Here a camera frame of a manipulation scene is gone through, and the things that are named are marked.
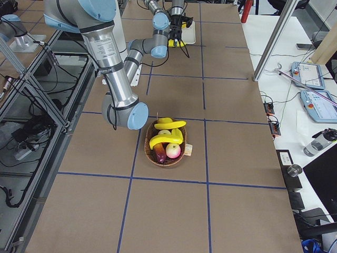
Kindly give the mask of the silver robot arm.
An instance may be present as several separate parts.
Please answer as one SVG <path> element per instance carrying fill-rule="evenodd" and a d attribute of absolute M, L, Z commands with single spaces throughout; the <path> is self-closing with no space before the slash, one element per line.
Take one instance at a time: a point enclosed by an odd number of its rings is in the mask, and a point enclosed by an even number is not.
<path fill-rule="evenodd" d="M 17 15 L 6 14 L 1 17 L 1 39 L 6 43 L 13 39 L 9 47 L 15 53 L 33 53 L 46 35 L 29 33 Z"/>
<path fill-rule="evenodd" d="M 104 119 L 115 127 L 138 130 L 147 122 L 148 107 L 131 89 L 145 54 L 163 59 L 170 39 L 182 34 L 184 1 L 173 1 L 166 12 L 157 1 L 144 1 L 153 14 L 153 35 L 125 43 L 117 1 L 46 1 L 45 23 L 57 30 L 81 34 L 109 91 L 102 103 Z"/>

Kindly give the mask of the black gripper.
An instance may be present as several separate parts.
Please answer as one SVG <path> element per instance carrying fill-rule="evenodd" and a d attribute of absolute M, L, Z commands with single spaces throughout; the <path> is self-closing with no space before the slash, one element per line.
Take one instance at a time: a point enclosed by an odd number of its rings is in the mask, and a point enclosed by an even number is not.
<path fill-rule="evenodd" d="M 170 39 L 181 40 L 182 39 L 182 15 L 171 15 L 170 23 Z"/>

